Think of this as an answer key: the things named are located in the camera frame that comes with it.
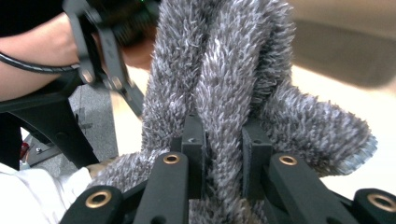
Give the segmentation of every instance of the sleeve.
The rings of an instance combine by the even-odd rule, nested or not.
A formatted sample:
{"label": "sleeve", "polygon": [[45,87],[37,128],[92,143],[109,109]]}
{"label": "sleeve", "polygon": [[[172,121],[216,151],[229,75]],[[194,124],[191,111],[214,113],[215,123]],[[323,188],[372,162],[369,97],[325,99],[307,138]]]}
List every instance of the sleeve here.
{"label": "sleeve", "polygon": [[91,180],[86,168],[60,178],[41,169],[0,173],[0,223],[59,223]]}

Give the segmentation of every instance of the floor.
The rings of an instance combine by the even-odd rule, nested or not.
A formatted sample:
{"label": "floor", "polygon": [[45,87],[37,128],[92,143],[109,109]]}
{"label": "floor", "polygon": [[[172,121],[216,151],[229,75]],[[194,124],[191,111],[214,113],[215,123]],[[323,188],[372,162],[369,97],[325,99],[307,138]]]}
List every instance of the floor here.
{"label": "floor", "polygon": [[[396,43],[304,21],[298,21],[297,28],[294,85],[365,119],[378,140],[378,151],[357,172],[325,177],[323,182],[348,198],[361,188],[396,195]],[[144,91],[148,73],[129,69]],[[141,121],[117,94],[84,87],[71,103],[76,109],[85,108],[86,122],[92,123],[87,138],[100,160],[140,149]],[[63,155],[39,166],[55,175],[75,169]]]}

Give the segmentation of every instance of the black plastic mount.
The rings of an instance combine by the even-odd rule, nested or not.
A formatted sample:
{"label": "black plastic mount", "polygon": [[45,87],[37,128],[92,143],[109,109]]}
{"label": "black plastic mount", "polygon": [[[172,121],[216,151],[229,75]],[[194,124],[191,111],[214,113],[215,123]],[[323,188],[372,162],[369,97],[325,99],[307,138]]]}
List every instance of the black plastic mount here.
{"label": "black plastic mount", "polygon": [[[328,190],[304,160],[273,152],[257,120],[245,124],[242,141],[242,196],[264,201],[269,223],[396,223],[396,196],[361,189],[350,201]],[[123,194],[107,186],[87,189],[61,223],[188,223],[188,199],[211,194],[205,182],[209,152],[201,121],[188,115],[183,135],[155,161],[148,181]],[[106,190],[111,192],[109,199]]]}
{"label": "black plastic mount", "polygon": [[[94,87],[118,92],[138,117],[142,115],[144,95],[129,79],[120,47],[131,44],[148,25],[155,24],[158,7],[157,0],[64,2],[78,46],[81,79]],[[98,36],[101,52],[92,34]],[[100,55],[107,72],[102,69]]]}

